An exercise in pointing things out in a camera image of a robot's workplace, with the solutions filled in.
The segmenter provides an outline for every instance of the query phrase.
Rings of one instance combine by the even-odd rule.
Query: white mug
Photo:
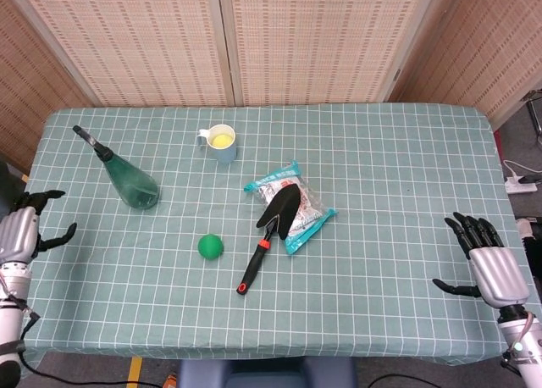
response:
[[[235,131],[229,125],[218,124],[208,130],[199,130],[197,134],[198,145],[204,145],[202,138],[207,140],[211,147],[213,158],[222,164],[229,164],[237,156]]]

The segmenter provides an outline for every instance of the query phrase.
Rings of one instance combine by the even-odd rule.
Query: green ball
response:
[[[200,238],[200,241],[197,243],[197,251],[206,259],[216,259],[220,257],[222,251],[224,250],[224,244],[220,237],[215,234],[207,234]]]

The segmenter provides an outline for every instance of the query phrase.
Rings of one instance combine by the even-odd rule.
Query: plastic bag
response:
[[[290,165],[275,170],[262,179],[249,183],[244,188],[245,191],[257,191],[268,206],[280,189],[293,183],[299,186],[301,204],[285,239],[286,251],[289,254],[296,252],[314,233],[320,230],[327,219],[336,215],[337,212],[333,208],[325,208],[318,196],[309,189],[306,181],[301,177],[297,161],[292,161]]]

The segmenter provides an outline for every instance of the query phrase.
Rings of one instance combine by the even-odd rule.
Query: woven wall panel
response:
[[[29,0],[104,105],[226,105],[208,0]]]
[[[245,105],[374,101],[418,4],[232,0]]]
[[[0,153],[28,173],[47,116],[91,102],[10,0],[0,0],[0,70]]]
[[[533,74],[542,78],[542,0],[460,0],[398,100],[474,106],[492,120]]]

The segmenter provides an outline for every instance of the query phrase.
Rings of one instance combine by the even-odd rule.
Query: robotic hand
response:
[[[482,297],[492,308],[499,309],[497,323],[508,344],[501,365],[520,374],[528,388],[541,387],[542,326],[523,306],[529,291],[512,251],[504,247],[487,220],[459,213],[454,213],[454,218],[457,221],[445,218],[445,222],[456,234],[477,285],[452,286],[437,279],[433,283],[452,295]]]
[[[77,228],[73,223],[65,235],[46,241],[38,232],[47,201],[63,194],[25,192],[0,222],[0,388],[14,388],[19,383],[24,334],[40,318],[26,303],[31,280],[28,264],[39,252],[66,244]],[[30,321],[21,335],[25,313],[30,314]]]

